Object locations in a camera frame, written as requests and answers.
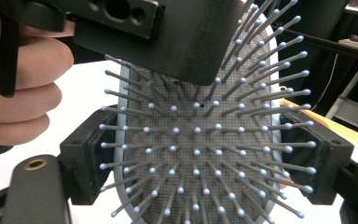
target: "brass insert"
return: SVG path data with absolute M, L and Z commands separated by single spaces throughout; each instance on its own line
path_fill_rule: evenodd
M 46 164 L 48 164 L 48 160 L 44 158 L 35 159 L 33 161 L 29 161 L 24 168 L 25 170 L 33 171 L 44 167 Z

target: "white table surface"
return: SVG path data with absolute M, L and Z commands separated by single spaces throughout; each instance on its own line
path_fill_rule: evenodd
M 60 153 L 60 142 L 92 112 L 102 105 L 117 103 L 117 97 L 103 92 L 106 88 L 112 90 L 118 88 L 118 81 L 106 76 L 105 69 L 119 73 L 120 68 L 112 62 L 79 64 L 57 80 L 56 83 L 62 90 L 62 103 L 49 112 L 48 130 L 34 141 L 14 147 L 9 152 L 0 155 L 0 189 L 8 186 L 11 172 L 16 164 L 40 154 L 57 156 Z M 354 144 L 356 148 L 352 158 L 358 161 L 358 143 Z M 113 177 L 110 176 L 107 182 L 113 183 Z M 342 199 L 339 196 L 333 206 L 312 205 L 297 189 L 286 188 L 283 191 L 289 194 L 289 199 L 285 202 L 303 211 L 306 217 L 300 219 L 276 205 L 271 213 L 276 223 L 340 223 L 338 210 Z M 124 211 L 115 218 L 110 217 L 110 213 L 120 205 L 116 190 L 107 190 L 100 195 L 93 206 L 71 206 L 73 223 L 131 223 Z

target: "hairbrush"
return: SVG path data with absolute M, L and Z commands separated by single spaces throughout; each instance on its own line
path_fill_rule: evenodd
M 275 36 L 300 17 L 273 32 L 270 25 L 296 0 L 265 18 L 262 13 L 271 3 L 267 0 L 261 7 L 245 3 L 211 86 L 165 77 L 106 55 L 122 65 L 120 75 L 105 72 L 120 79 L 120 90 L 105 90 L 119 97 L 117 108 L 102 107 L 117 113 L 117 125 L 100 125 L 116 131 L 114 143 L 101 143 L 115 151 L 113 163 L 100 165 L 115 176 L 115 183 L 101 191 L 116 188 L 122 202 L 112 217 L 125 209 L 132 223 L 274 223 L 269 216 L 274 204 L 304 216 L 282 201 L 287 195 L 280 191 L 281 184 L 312 193 L 311 186 L 285 179 L 290 177 L 285 169 L 309 175 L 316 170 L 283 163 L 281 155 L 316 143 L 281 143 L 280 130 L 295 132 L 313 123 L 280 124 L 279 114 L 310 105 L 280 106 L 279 99 L 310 91 L 281 90 L 278 85 L 309 72 L 281 78 L 278 73 L 307 52 L 278 61 L 279 50 L 303 37 L 276 44 Z

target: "black plastic bracket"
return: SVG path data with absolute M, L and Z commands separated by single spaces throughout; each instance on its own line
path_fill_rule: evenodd
M 35 156 L 14 168 L 2 218 L 11 223 L 71 223 L 56 157 Z
M 64 191 L 72 204 L 93 204 L 100 194 L 110 174 L 100 164 L 113 162 L 114 156 L 114 150 L 102 148 L 101 142 L 115 142 L 115 132 L 101 130 L 99 124 L 116 125 L 116 118 L 98 110 L 60 144 Z
M 43 30 L 62 31 L 72 13 L 78 45 L 200 85 L 213 83 L 243 7 L 238 0 L 0 0 L 0 12 Z
M 281 131 L 282 142 L 314 141 L 315 148 L 297 147 L 292 153 L 283 153 L 284 162 L 300 166 L 311 166 L 317 170 L 315 175 L 288 170 L 292 180 L 300 185 L 313 187 L 313 193 L 302 192 L 312 204 L 332 204 L 336 198 L 333 188 L 334 180 L 340 168 L 348 166 L 351 161 L 353 145 L 319 122 L 303 113 L 291 112 L 281 114 L 281 123 L 300 123 L 313 121 L 311 128 L 297 128 L 295 132 Z

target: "hairbrush bristle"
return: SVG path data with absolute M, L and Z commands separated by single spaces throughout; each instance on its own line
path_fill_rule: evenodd
M 117 126 L 100 125 L 117 133 L 115 143 L 101 144 L 114 149 L 116 161 L 101 164 L 101 169 L 115 169 L 116 179 L 101 191 L 117 188 L 123 202 L 112 217 L 125 208 L 133 223 L 274 223 L 269 212 L 275 203 L 304 216 L 277 199 L 287 198 L 280 184 L 312 193 L 310 186 L 283 180 L 290 177 L 284 169 L 310 175 L 316 170 L 283 163 L 281 154 L 316 144 L 280 143 L 279 131 L 313 123 L 280 124 L 279 113 L 310 105 L 279 107 L 278 99 L 310 91 L 278 91 L 278 83 L 309 72 L 282 78 L 277 73 L 307 52 L 280 62 L 271 57 L 303 39 L 279 46 L 270 43 L 300 20 L 295 17 L 268 35 L 265 30 L 296 0 L 260 19 L 271 3 L 267 0 L 260 8 L 250 0 L 245 3 L 238 31 L 211 86 L 181 82 L 106 56 L 127 69 L 121 76 L 106 71 L 121 85 L 120 92 L 105 93 L 120 99 L 118 108 L 102 110 L 119 115 Z

